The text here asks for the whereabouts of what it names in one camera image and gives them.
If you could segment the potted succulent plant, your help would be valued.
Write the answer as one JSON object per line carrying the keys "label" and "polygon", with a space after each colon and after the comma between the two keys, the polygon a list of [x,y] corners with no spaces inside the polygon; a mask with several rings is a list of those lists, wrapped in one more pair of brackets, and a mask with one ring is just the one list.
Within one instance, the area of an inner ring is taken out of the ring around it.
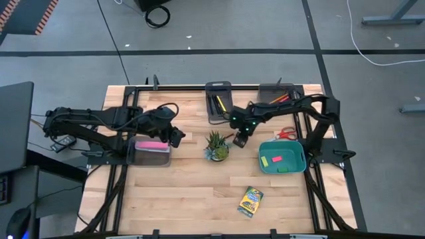
{"label": "potted succulent plant", "polygon": [[211,131],[206,138],[207,146],[204,149],[205,159],[214,162],[221,162],[228,158],[231,143],[225,139],[218,131]]}

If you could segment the yellow green crayon box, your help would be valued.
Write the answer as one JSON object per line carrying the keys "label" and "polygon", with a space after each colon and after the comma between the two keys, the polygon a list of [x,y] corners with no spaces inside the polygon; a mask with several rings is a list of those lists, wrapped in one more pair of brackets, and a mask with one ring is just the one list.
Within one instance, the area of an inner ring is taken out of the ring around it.
{"label": "yellow green crayon box", "polygon": [[254,187],[248,187],[240,201],[237,210],[245,216],[252,218],[260,206],[260,202],[264,196],[262,191]]}

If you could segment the grey translucent plastic bin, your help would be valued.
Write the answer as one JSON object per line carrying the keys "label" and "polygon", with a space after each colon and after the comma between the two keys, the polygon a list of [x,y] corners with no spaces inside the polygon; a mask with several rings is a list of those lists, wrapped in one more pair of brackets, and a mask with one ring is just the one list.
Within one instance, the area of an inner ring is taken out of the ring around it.
{"label": "grey translucent plastic bin", "polygon": [[171,146],[169,152],[138,151],[134,148],[137,141],[158,141],[159,138],[133,136],[128,143],[126,163],[138,167],[168,167],[171,164]]}
{"label": "grey translucent plastic bin", "polygon": [[288,94],[293,95],[295,86],[293,84],[261,84],[258,89],[258,102],[269,104],[272,100]]}
{"label": "grey translucent plastic bin", "polygon": [[[225,114],[227,112],[230,112],[233,108],[233,101],[232,101],[232,84],[228,81],[221,81],[221,82],[209,82],[205,85],[205,99],[206,99],[206,105],[207,105],[207,113],[208,113],[208,121],[212,125],[218,125],[220,123],[227,122]],[[214,115],[209,115],[209,107],[207,104],[207,96],[219,96],[227,110],[226,113],[223,113],[222,115],[217,115],[214,110]]]}

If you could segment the black computer mouse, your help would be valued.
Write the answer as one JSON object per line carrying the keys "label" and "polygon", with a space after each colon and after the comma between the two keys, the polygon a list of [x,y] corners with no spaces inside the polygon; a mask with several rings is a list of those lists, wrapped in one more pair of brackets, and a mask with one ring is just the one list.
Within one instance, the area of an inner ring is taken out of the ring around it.
{"label": "black computer mouse", "polygon": [[30,208],[16,210],[7,224],[6,239],[24,239],[29,227],[30,217]]}

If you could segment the dark grey desk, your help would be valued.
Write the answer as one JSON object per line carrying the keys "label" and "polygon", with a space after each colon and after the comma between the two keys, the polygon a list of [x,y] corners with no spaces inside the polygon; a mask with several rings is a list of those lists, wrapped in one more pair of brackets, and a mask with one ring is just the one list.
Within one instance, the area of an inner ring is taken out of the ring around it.
{"label": "dark grey desk", "polygon": [[37,201],[39,187],[39,168],[25,167],[13,171],[11,180],[11,201],[0,206],[0,239],[7,239],[7,224],[16,210],[30,205],[31,216],[25,239],[39,239],[39,219],[37,218]]}

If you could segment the black power adapter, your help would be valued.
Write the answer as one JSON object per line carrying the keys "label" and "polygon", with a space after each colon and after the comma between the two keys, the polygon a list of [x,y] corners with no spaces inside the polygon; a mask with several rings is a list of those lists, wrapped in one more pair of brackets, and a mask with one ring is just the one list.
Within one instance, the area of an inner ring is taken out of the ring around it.
{"label": "black power adapter", "polygon": [[66,137],[63,137],[62,139],[53,139],[51,138],[53,144],[50,146],[50,148],[55,153],[60,153],[61,151],[65,150],[66,148],[69,148],[76,144],[77,139],[73,136],[67,135]]}

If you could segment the black table frame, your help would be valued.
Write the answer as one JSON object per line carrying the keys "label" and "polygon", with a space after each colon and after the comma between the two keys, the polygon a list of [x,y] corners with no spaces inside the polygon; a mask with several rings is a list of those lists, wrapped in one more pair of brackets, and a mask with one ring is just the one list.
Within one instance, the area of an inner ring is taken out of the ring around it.
{"label": "black table frame", "polygon": [[[179,106],[175,125],[186,136],[171,153],[168,167],[127,168],[124,192],[112,203],[102,230],[122,235],[182,239],[267,238],[314,231],[309,198],[315,203],[319,228],[335,228],[320,202],[307,191],[301,173],[268,175],[258,160],[260,144],[282,128],[297,126],[300,136],[315,126],[302,115],[282,116],[259,125],[245,147],[233,147],[222,162],[205,159],[206,138],[214,129],[207,121],[205,89],[201,85],[142,86],[137,103],[152,109],[172,102]],[[252,218],[237,210],[248,187],[264,193]]]}

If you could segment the grey table foot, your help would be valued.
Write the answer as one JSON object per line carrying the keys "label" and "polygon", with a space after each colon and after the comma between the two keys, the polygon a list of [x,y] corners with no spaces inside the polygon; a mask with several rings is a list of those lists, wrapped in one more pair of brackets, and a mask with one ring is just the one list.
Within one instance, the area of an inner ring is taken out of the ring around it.
{"label": "grey table foot", "polygon": [[399,109],[399,112],[402,114],[425,113],[425,104],[405,104]]}

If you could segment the black box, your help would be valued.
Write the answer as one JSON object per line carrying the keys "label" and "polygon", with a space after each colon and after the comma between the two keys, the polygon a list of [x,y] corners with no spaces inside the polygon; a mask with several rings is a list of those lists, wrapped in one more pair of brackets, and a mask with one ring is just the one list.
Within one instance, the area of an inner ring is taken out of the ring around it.
{"label": "black box", "polygon": [[162,5],[170,0],[133,0],[142,12],[146,12],[150,8]]}

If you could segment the teal plastic bin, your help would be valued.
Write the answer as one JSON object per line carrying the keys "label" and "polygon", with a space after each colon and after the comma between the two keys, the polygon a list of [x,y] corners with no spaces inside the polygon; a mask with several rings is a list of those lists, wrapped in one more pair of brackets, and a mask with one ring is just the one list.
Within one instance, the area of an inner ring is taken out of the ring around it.
{"label": "teal plastic bin", "polygon": [[[263,167],[261,156],[267,158],[268,167]],[[277,156],[282,156],[283,160],[274,163],[272,158]],[[271,175],[302,173],[307,167],[303,146],[298,141],[265,141],[259,147],[258,160],[261,171]],[[287,167],[289,172],[279,173],[278,167]]]}

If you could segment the red scissors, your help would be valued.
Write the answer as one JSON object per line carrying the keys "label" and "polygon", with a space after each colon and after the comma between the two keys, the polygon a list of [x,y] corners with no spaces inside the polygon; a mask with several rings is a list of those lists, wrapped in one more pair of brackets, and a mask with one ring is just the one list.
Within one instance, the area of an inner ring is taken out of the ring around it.
{"label": "red scissors", "polygon": [[274,136],[275,140],[278,139],[287,139],[287,140],[296,140],[298,138],[296,128],[294,127],[284,127],[279,133]]}

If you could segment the black mat orange striped edge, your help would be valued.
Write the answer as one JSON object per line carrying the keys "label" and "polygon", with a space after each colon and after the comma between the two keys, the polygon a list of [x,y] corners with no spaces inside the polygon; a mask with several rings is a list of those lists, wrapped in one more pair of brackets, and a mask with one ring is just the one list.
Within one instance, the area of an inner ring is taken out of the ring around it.
{"label": "black mat orange striped edge", "polygon": [[0,34],[40,35],[59,0],[0,0]]}

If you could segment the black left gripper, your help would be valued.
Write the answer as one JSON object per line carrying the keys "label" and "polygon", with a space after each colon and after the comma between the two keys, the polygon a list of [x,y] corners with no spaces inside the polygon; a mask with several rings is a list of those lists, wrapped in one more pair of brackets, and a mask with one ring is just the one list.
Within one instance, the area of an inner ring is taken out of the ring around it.
{"label": "black left gripper", "polygon": [[177,148],[185,134],[179,129],[173,130],[172,120],[157,118],[155,115],[156,110],[157,108],[148,110],[137,119],[135,132],[150,137],[158,137],[159,139],[169,139],[169,144]]}

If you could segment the grey table leg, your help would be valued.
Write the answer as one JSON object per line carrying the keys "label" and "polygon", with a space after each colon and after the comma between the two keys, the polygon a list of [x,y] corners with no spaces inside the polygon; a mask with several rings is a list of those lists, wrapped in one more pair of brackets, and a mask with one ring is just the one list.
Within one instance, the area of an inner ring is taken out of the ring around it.
{"label": "grey table leg", "polygon": [[418,0],[403,0],[391,15],[363,17],[364,25],[420,25],[425,21],[425,15],[408,15],[407,12]]}

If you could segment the pink marker bar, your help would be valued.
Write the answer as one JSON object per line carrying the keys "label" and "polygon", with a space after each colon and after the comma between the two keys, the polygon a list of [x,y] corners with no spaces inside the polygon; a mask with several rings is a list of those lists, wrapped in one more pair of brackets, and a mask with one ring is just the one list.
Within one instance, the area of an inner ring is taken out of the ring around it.
{"label": "pink marker bar", "polygon": [[158,141],[137,141],[134,148],[138,151],[154,151],[154,152],[169,152],[170,148],[167,143]]}

